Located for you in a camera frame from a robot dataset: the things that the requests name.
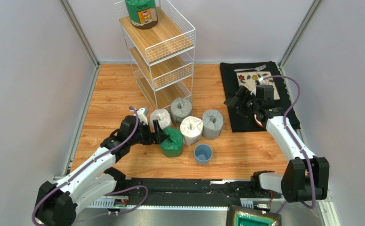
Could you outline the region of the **green toilet paper roll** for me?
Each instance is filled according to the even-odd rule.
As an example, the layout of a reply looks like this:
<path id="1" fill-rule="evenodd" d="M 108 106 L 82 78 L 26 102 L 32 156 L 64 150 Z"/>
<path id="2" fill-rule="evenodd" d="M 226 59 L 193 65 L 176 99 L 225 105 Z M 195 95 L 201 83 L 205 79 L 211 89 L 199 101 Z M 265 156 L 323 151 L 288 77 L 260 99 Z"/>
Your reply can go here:
<path id="1" fill-rule="evenodd" d="M 126 0 L 127 12 L 131 23 L 138 29 L 150 29 L 157 25 L 155 0 Z"/>
<path id="2" fill-rule="evenodd" d="M 184 136 L 175 128 L 165 128 L 164 133 L 168 136 L 160 144 L 161 152 L 166 157 L 178 157 L 183 153 L 184 149 Z"/>

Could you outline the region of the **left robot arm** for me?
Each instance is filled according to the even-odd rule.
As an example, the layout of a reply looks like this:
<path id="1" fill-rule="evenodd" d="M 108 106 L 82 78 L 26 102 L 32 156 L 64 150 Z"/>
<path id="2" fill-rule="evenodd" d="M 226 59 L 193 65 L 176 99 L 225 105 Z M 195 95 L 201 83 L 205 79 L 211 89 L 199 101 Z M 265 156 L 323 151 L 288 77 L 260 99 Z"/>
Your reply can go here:
<path id="1" fill-rule="evenodd" d="M 38 191 L 32 222 L 36 226 L 70 226 L 92 202 L 113 192 L 120 173 L 113 165 L 136 144 L 159 145 L 168 135 L 154 120 L 154 131 L 136 115 L 128 115 L 118 129 L 76 170 L 55 183 L 44 182 Z"/>

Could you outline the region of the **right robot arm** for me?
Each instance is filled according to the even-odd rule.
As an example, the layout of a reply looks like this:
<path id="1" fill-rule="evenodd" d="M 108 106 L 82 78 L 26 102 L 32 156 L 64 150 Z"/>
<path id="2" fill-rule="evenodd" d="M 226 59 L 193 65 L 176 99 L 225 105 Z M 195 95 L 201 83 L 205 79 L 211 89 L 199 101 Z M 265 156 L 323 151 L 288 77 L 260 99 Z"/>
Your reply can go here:
<path id="1" fill-rule="evenodd" d="M 244 118 L 260 122 L 288 162 L 284 174 L 255 172 L 252 179 L 259 189 L 282 194 L 290 203 L 327 198 L 330 164 L 325 157 L 317 157 L 294 133 L 284 109 L 276 106 L 271 85 L 258 85 L 255 94 L 240 86 L 224 104 Z"/>

